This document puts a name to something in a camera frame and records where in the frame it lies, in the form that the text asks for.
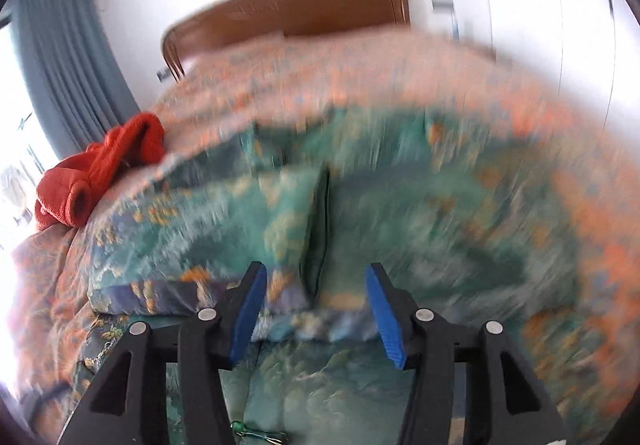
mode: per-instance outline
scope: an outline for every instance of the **black clamp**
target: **black clamp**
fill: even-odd
[[[168,445],[166,363],[178,362],[189,445],[235,445],[219,369],[244,356],[267,288],[251,263],[215,308],[183,324],[152,330],[135,322],[114,346],[69,418],[58,445]]]
[[[395,288],[380,263],[366,286],[387,357],[416,370],[398,445],[449,442],[455,362],[467,370],[465,445],[566,443],[562,417],[500,322],[450,324]]]

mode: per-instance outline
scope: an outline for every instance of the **red towel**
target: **red towel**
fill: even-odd
[[[38,230],[55,223],[82,227],[123,164],[148,165],[164,156],[164,128],[158,117],[141,112],[111,129],[102,143],[62,160],[46,171],[36,188]]]

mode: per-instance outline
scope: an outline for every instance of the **curtain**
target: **curtain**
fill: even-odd
[[[140,111],[92,0],[10,0],[9,10],[33,111],[59,158]]]

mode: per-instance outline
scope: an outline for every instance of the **pillow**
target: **pillow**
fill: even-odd
[[[215,305],[252,261],[269,269],[267,309],[306,308],[300,270],[320,176],[319,166],[287,166],[125,202],[92,237],[92,308],[193,313]]]

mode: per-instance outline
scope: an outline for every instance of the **floral bedspread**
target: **floral bedspread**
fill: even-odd
[[[234,387],[225,392],[228,405],[235,400],[230,410],[237,407],[248,423],[292,431],[306,443],[335,442],[355,432],[358,414],[366,421],[375,411],[386,416],[360,439],[371,443],[375,435],[376,443],[386,443],[383,437],[394,435],[395,413],[380,394],[393,373],[376,362],[378,343],[343,342],[375,336],[357,270],[376,260],[452,321],[479,323],[496,312],[507,320],[580,442],[606,433],[630,399],[640,380],[638,168],[597,125],[535,79],[439,38],[372,30],[224,50],[201,62],[153,111],[166,130],[169,156],[126,174],[83,229],[52,227],[14,253],[19,385],[67,379],[75,386],[38,424],[50,441],[133,319],[164,325],[175,321],[164,315],[215,302],[209,272],[219,280],[226,265],[216,267],[196,252],[176,268],[151,242],[168,235],[173,218],[184,219],[174,211],[202,209],[223,196],[227,205],[239,191],[254,190],[252,197],[266,204],[258,216],[263,234],[278,218],[271,208],[283,207],[283,186],[301,199],[295,210],[305,215],[279,221],[276,243],[252,239],[254,247],[260,240],[269,250],[261,258],[272,258],[277,271],[270,279],[272,305],[254,333],[273,343],[253,345],[254,358],[250,354],[239,377],[231,373]],[[392,132],[398,121],[404,127],[387,136],[389,144],[374,144],[374,156],[371,136],[380,125]],[[412,133],[418,138],[404,136]],[[194,161],[206,163],[212,148],[228,148],[236,137],[249,142],[240,144],[242,155],[231,158],[229,173],[198,174],[211,166]],[[359,143],[362,150],[354,151]],[[348,147],[351,156],[341,152]],[[413,148],[403,152],[406,147]],[[364,156],[353,160],[354,154]],[[384,179],[371,165],[378,159],[394,166],[393,176]],[[281,176],[287,166],[305,180]],[[261,186],[263,172],[272,174]],[[330,185],[323,188],[325,174]],[[185,200],[191,187],[205,183],[195,199]],[[398,187],[402,194],[390,196]],[[332,201],[322,203],[327,190]],[[385,213],[383,224],[370,219],[376,211]],[[123,239],[124,232],[113,229],[140,223],[153,225],[150,239],[144,239],[148,231],[129,230]],[[220,226],[216,237],[232,237]],[[132,246],[146,244],[146,250],[123,249],[130,237],[141,237]],[[306,250],[288,243],[300,240]],[[394,252],[398,241],[413,251]],[[144,264],[149,255],[155,256],[150,276],[124,281],[122,263]],[[168,289],[166,273],[153,275],[158,266],[178,272]],[[489,269],[494,274],[487,282]],[[236,279],[224,277],[224,287]],[[335,343],[305,342],[309,338]],[[406,386],[398,385],[400,400]],[[169,416],[179,443],[179,393],[171,386]]]

